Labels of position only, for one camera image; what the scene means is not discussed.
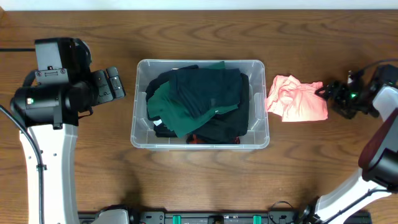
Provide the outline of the pink garment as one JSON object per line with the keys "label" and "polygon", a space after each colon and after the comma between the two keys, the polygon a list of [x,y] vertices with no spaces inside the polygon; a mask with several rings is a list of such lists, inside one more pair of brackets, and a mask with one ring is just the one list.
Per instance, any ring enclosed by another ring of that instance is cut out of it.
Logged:
{"label": "pink garment", "polygon": [[266,110],[283,122],[326,120],[326,101],[315,94],[322,86],[322,82],[302,83],[292,75],[278,75],[267,96]]}

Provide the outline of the dark green garment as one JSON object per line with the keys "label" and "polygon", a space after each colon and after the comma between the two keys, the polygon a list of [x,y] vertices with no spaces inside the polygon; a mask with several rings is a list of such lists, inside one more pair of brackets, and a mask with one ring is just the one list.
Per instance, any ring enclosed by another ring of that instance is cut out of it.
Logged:
{"label": "dark green garment", "polygon": [[[198,65],[191,65],[178,69],[197,69]],[[227,69],[222,64],[208,67],[209,69]],[[161,120],[169,130],[174,131],[178,137],[194,132],[202,127],[216,115],[226,114],[239,108],[240,102],[234,106],[218,107],[207,111],[205,114],[194,118],[190,112],[176,100],[170,98],[170,72],[161,73],[150,81],[146,88],[147,117],[151,121]]]}

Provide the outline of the clear plastic storage bin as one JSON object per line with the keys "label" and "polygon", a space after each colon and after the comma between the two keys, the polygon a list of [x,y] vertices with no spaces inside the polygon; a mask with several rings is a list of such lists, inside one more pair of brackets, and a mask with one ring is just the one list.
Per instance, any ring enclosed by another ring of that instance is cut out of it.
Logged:
{"label": "clear plastic storage bin", "polygon": [[145,90],[161,73],[182,67],[198,65],[200,68],[219,63],[219,60],[163,60],[144,59],[137,64],[134,109],[131,126],[131,144],[152,151],[170,150],[231,150],[253,151],[267,147],[270,141],[266,110],[266,67],[260,60],[224,60],[227,69],[239,69],[249,80],[248,130],[239,138],[239,144],[187,144],[184,138],[158,138],[154,123],[147,119]]}

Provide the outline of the dark navy garment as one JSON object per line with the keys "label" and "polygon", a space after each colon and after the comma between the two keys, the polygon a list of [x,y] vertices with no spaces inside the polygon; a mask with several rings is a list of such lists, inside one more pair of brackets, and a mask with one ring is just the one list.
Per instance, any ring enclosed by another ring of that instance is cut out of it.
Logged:
{"label": "dark navy garment", "polygon": [[196,118],[213,108],[240,102],[243,81],[238,69],[178,69],[170,72],[171,99]]}

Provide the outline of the black garment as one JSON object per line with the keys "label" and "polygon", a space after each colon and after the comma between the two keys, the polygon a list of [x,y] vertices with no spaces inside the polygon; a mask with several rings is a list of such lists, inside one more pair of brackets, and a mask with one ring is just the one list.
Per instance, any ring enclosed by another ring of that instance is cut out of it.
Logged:
{"label": "black garment", "polygon": [[249,120],[249,80],[248,76],[242,72],[241,77],[243,79],[243,89],[241,92],[241,102],[237,110],[216,115],[194,132],[177,138],[188,138],[191,134],[197,134],[214,140],[226,141],[244,136],[248,130]]}

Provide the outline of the red navy plaid shirt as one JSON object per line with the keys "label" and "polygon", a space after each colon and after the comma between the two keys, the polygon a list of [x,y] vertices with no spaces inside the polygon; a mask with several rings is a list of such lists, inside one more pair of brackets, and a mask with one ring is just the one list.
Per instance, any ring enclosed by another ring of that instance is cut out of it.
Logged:
{"label": "red navy plaid shirt", "polygon": [[206,138],[204,136],[200,136],[197,134],[191,134],[188,136],[186,143],[187,144],[240,144],[241,141],[239,137],[226,141],[220,141],[220,140]]}

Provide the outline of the black cloth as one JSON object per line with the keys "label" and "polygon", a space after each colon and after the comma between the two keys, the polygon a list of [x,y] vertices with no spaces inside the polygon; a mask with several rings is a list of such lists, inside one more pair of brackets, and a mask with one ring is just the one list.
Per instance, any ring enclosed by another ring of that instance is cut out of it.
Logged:
{"label": "black cloth", "polygon": [[158,138],[176,138],[177,135],[174,131],[171,131],[166,127],[166,125],[161,121],[154,121],[154,131]]}

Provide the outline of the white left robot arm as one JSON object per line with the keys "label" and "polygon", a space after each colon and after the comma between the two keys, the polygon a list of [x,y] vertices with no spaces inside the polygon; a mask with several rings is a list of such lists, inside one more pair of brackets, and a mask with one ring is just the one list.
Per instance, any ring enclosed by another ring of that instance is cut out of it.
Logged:
{"label": "white left robot arm", "polygon": [[75,193],[78,122],[125,96],[116,67],[33,70],[11,100],[25,154],[29,223],[79,223]]}

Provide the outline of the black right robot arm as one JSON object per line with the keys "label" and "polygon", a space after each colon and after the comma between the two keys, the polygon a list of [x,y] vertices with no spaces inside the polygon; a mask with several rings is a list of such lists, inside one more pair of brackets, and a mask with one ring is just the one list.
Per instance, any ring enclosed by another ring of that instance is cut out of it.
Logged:
{"label": "black right robot arm", "polygon": [[396,59],[372,64],[375,71],[368,84],[367,68],[351,72],[346,83],[335,81],[315,93],[333,102],[332,108],[346,119],[357,112],[382,118],[383,124],[364,147],[359,169],[329,194],[317,199],[301,214],[298,223],[355,222],[362,208],[397,193],[397,67]]}

